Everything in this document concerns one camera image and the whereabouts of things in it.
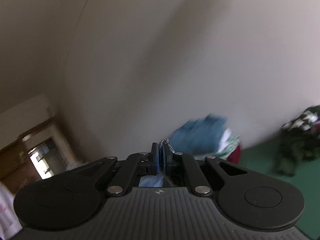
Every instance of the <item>ribbed grip surface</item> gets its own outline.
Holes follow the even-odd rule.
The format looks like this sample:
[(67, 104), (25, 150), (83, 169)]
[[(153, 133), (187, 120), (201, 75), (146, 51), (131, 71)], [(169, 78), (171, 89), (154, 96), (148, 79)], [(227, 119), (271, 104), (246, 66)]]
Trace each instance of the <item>ribbed grip surface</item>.
[(226, 219), (209, 198), (187, 188), (133, 188), (108, 199), (94, 218), (58, 232), (23, 229), (14, 240), (302, 240), (297, 228), (252, 231)]

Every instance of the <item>pile of laundry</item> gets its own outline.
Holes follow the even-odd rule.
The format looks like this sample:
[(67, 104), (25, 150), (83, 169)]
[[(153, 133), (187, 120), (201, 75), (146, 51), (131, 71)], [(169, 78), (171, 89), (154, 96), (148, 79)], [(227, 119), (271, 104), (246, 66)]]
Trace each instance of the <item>pile of laundry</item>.
[[(159, 153), (164, 143), (168, 144), (172, 153), (191, 154), (196, 160), (204, 160), (208, 155), (215, 155), (224, 160), (238, 163), (240, 160), (239, 136), (225, 128), (226, 118), (209, 114), (206, 118), (190, 120), (175, 130), (169, 139), (159, 143)], [(140, 187), (161, 187), (163, 181), (170, 184), (165, 175), (148, 175), (140, 179)]]
[(294, 176), (302, 160), (320, 156), (320, 106), (311, 106), (282, 126), (276, 171)]

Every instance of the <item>black plastic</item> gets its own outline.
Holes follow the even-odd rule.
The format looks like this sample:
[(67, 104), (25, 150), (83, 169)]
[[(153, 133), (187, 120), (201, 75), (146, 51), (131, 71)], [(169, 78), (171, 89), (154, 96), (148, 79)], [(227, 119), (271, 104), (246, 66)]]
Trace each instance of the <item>black plastic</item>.
[(14, 199), (14, 210), (23, 225), (61, 230), (79, 225), (99, 209), (101, 178), (111, 179), (117, 159), (103, 158), (88, 166), (29, 184)]
[[(205, 162), (224, 181), (217, 202), (233, 221), (260, 230), (281, 230), (298, 222), (304, 209), (304, 199), (294, 186), (219, 158), (206, 158)], [(220, 162), (243, 172), (230, 176), (219, 165)]]
[[(176, 155), (167, 144), (163, 146), (163, 156), (158, 156), (157, 149), (158, 145), (153, 144), (151, 153), (132, 154), (124, 161), (103, 158), (27, 185), (16, 195), (15, 212), (22, 224), (31, 228), (75, 227), (95, 216), (107, 198), (121, 198), (132, 192), (140, 176), (156, 175), (157, 165), (161, 163), (166, 178), (171, 178), (173, 184), (213, 200), (226, 218), (243, 228), (283, 230), (295, 225), (303, 212), (301, 192), (288, 183), (219, 158), (196, 161), (185, 153)], [(123, 190), (110, 193), (108, 187), (111, 186), (120, 186)], [(202, 194), (195, 190), (198, 186), (210, 190)], [(154, 190), (153, 194), (164, 192)]]
[(186, 187), (133, 187), (111, 198), (88, 222), (63, 231), (24, 228), (12, 240), (310, 240), (296, 227), (250, 230)]

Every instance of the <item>wooden cabinet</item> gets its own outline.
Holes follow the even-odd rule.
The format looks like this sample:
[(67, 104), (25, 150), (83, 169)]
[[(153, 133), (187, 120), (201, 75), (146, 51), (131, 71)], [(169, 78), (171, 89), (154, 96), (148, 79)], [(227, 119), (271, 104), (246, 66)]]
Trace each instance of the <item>wooden cabinet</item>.
[(41, 177), (20, 139), (0, 150), (0, 180), (13, 194), (39, 179)]

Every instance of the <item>green and white cloth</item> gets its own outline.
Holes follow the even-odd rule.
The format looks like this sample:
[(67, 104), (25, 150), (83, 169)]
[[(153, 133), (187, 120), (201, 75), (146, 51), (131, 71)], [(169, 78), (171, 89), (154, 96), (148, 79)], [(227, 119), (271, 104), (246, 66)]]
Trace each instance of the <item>green and white cloth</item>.
[(226, 160), (231, 153), (233, 153), (240, 143), (240, 139), (238, 135), (231, 135), (227, 140), (227, 146), (220, 153), (205, 153), (200, 155), (194, 155), (196, 160), (203, 161), (208, 155), (215, 155), (219, 158)]

